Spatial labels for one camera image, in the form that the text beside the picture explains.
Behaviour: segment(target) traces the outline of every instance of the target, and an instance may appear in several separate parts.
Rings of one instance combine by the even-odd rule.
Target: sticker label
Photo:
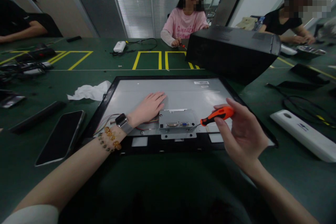
[[[209,84],[209,82],[194,82],[194,84]]]

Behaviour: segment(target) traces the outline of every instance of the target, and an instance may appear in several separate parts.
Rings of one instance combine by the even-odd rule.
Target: black bezel
[[[219,79],[225,88],[229,91],[233,99],[240,104],[249,107],[244,103],[244,101],[239,97],[239,95],[234,91],[234,89],[229,85],[229,83],[220,76],[117,76],[112,85],[110,86],[107,94],[104,96],[103,101],[98,106],[96,112],[92,116],[89,124],[87,125],[82,137],[81,143],[87,143],[88,139],[93,139],[92,135],[95,133],[97,126],[100,123],[102,116],[116,90],[119,82],[121,80],[141,80],[141,79]],[[275,136],[263,125],[263,123],[257,118],[262,129],[266,135],[275,144],[275,147],[279,147],[279,143]],[[122,149],[120,151],[115,151],[114,154],[153,154],[153,153],[171,153],[171,152],[201,152],[201,151],[212,151],[212,150],[224,150],[223,143],[211,143],[209,134],[211,133],[197,133],[197,141],[195,138],[185,139],[181,142],[175,142],[174,139],[161,139],[161,135],[151,135],[147,136],[147,146],[146,147],[132,147],[133,136],[127,136],[122,142]]]

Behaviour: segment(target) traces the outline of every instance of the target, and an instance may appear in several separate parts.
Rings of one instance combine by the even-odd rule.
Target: screwdriver
[[[185,48],[187,50],[187,48],[184,44],[181,43],[180,46],[182,46],[183,48]]]
[[[223,120],[226,120],[228,118],[230,118],[231,116],[233,116],[233,114],[235,113],[235,111],[233,110],[233,108],[231,107],[222,107],[220,109],[215,110],[214,112],[211,113],[211,115],[209,115],[207,118],[201,119],[201,123],[188,129],[188,131],[196,128],[197,126],[207,126],[209,123],[212,123],[215,121],[215,117],[220,117]]]

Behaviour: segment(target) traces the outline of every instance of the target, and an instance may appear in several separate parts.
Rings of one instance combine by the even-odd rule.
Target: wristwatch
[[[121,114],[115,119],[115,123],[121,128],[127,135],[133,130],[132,126],[129,125],[125,114]]]

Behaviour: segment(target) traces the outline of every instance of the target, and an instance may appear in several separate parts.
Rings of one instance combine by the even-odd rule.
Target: water bottle
[[[258,32],[263,25],[265,17],[259,18],[259,20],[254,24],[253,31]]]

